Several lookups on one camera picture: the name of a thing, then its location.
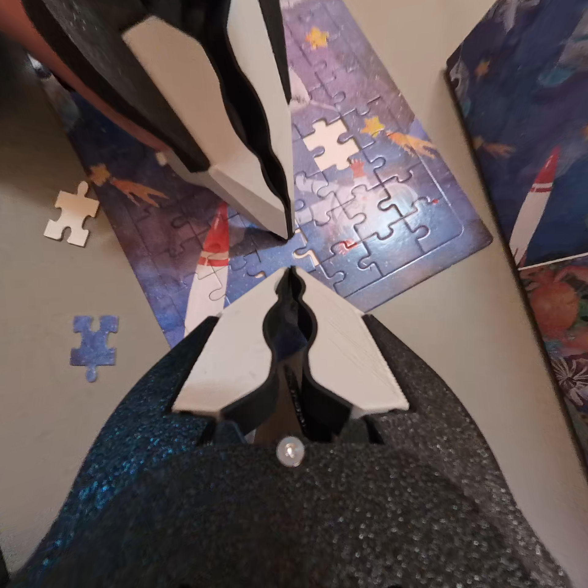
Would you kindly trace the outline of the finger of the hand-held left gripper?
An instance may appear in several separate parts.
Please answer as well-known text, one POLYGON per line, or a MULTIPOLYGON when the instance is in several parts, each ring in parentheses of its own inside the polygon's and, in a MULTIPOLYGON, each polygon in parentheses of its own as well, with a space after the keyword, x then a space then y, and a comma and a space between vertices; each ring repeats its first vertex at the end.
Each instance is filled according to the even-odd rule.
POLYGON ((173 169, 290 237, 290 80, 279 1, 134 1, 123 41, 208 163, 173 169))
POLYGON ((291 89, 288 57, 279 1, 249 1, 255 77, 252 82, 267 121, 267 149, 263 163, 284 207, 286 237, 293 236, 291 89))

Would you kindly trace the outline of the grey desk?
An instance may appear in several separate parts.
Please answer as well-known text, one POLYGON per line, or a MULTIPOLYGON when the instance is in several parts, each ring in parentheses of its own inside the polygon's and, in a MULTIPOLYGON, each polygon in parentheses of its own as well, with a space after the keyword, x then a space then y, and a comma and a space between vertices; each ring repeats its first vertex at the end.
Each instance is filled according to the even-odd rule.
MULTIPOLYGON (((491 1, 347 1, 349 11, 493 235, 482 251, 373 313, 451 387, 520 510, 575 587, 587 587, 587 481, 564 409, 443 77, 491 1)), ((107 417, 169 350, 103 212, 85 248, 47 239, 60 190, 83 179, 32 66, 1 42, 1 549, 26 562, 107 417), (119 317, 113 366, 70 365, 76 315, 119 317)))

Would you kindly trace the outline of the space jigsaw puzzle board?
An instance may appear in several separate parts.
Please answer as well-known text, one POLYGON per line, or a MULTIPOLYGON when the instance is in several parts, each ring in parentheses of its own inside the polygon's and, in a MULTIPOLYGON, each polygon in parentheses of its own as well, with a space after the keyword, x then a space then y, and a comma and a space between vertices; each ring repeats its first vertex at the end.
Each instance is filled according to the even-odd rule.
POLYGON ((295 234, 258 229, 69 92, 65 128, 170 347, 297 265, 370 311, 492 237, 343 1, 280 1, 295 234))

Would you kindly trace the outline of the printed jigsaw puzzle box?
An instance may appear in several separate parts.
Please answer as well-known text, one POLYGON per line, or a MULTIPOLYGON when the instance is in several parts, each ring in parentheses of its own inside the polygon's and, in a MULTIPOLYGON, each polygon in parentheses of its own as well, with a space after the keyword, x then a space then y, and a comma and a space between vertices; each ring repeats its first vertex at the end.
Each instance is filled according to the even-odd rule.
POLYGON ((587 456, 587 1, 496 1, 446 63, 587 456))

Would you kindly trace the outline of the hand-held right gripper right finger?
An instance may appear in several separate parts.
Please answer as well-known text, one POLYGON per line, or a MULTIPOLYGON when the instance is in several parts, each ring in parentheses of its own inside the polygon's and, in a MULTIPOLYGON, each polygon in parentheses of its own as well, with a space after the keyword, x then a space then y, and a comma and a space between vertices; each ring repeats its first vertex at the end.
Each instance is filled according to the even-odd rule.
POLYGON ((297 268, 293 297, 306 340, 300 399, 306 416, 316 422, 347 422, 409 409, 368 329, 368 315, 297 268))

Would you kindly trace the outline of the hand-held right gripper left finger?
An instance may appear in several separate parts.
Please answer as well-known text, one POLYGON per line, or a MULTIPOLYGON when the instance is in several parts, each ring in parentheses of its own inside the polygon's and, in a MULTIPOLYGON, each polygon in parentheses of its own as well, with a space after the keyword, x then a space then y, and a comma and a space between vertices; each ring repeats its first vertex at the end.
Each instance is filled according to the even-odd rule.
POLYGON ((288 346, 290 269, 281 268, 218 317, 172 405, 255 430, 277 404, 277 363, 288 346))

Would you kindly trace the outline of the white-backed jigsaw puzzle piece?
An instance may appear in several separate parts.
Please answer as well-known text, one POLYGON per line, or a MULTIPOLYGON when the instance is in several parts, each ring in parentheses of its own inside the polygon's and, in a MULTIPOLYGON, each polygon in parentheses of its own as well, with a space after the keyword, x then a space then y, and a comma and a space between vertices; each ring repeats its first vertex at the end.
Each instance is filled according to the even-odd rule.
POLYGON ((43 232, 44 237, 61 241, 64 232, 69 229, 67 242, 78 247, 85 247, 89 230, 84 228, 85 220, 95 218, 99 211, 99 201, 87 197, 89 184, 83 180, 77 186, 76 194, 60 191, 55 201, 55 208, 60 209, 58 220, 48 220, 43 232))

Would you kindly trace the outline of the blue jigsaw puzzle piece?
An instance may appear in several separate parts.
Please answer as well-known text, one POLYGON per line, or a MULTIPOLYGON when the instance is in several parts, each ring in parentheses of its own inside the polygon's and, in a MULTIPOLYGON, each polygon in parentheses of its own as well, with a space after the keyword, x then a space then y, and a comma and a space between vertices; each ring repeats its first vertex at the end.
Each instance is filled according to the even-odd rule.
POLYGON ((99 328, 92 329, 92 316, 76 315, 72 321, 72 330, 80 334, 81 341, 77 348, 70 350, 70 365, 85 367, 85 378, 89 383, 96 381, 99 366, 113 366, 116 361, 116 349, 107 345, 110 334, 118 332, 119 317, 103 315, 99 318, 99 328))

